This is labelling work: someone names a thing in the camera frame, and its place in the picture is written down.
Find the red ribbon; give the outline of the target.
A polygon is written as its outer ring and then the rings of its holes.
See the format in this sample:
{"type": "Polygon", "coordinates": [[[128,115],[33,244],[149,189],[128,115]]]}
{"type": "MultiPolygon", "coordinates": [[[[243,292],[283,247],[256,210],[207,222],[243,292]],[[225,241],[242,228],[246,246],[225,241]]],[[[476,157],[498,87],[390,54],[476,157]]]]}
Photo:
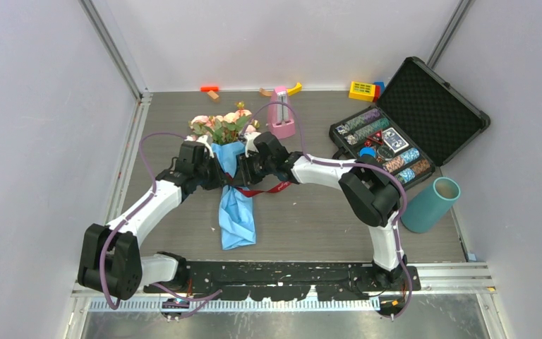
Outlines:
{"type": "Polygon", "coordinates": [[[246,198],[253,198],[258,194],[277,194],[292,185],[292,182],[280,182],[270,189],[251,189],[248,187],[249,183],[243,180],[241,174],[231,176],[230,173],[226,172],[224,175],[226,186],[222,190],[221,198],[231,192],[238,193],[246,198]]]}

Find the pink flower bouquet blue wrap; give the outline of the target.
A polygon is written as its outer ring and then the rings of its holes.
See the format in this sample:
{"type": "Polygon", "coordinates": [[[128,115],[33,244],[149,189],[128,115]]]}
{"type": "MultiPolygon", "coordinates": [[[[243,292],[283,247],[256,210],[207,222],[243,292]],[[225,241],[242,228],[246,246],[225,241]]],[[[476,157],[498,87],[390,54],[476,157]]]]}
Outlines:
{"type": "MultiPolygon", "coordinates": [[[[199,141],[211,138],[211,147],[225,174],[234,178],[238,170],[237,157],[243,155],[246,146],[239,140],[241,131],[256,132],[258,122],[249,124],[251,112],[243,102],[236,104],[237,110],[225,115],[194,117],[188,124],[191,135],[188,140],[199,141]]],[[[253,199],[245,196],[231,185],[222,188],[219,203],[219,226],[221,246],[231,250],[256,243],[253,199]]]]}

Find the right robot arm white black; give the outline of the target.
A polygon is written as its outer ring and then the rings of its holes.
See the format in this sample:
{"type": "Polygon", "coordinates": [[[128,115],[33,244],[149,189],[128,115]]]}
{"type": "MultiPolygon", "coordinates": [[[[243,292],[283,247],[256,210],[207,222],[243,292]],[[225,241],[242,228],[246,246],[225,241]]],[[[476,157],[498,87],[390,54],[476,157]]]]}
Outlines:
{"type": "Polygon", "coordinates": [[[397,216],[402,189],[373,157],[331,160],[289,152],[270,132],[246,133],[239,140],[246,150],[237,158],[235,184],[248,186],[274,175],[288,184],[317,184],[340,190],[354,215],[368,226],[375,282],[384,290],[392,290],[401,283],[405,255],[397,216]]]}

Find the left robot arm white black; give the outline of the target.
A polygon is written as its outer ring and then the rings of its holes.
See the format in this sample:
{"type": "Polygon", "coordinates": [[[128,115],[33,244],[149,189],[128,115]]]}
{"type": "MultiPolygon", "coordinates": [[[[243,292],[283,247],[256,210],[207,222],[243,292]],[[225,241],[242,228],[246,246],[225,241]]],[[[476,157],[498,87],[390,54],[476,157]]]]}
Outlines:
{"type": "Polygon", "coordinates": [[[141,256],[140,246],[198,187],[212,190],[227,182],[208,137],[186,138],[171,166],[152,177],[149,190],[129,210],[106,225],[86,229],[78,283],[102,292],[112,309],[144,286],[159,283],[171,292],[182,291],[189,281],[185,258],[164,251],[141,256]]]}

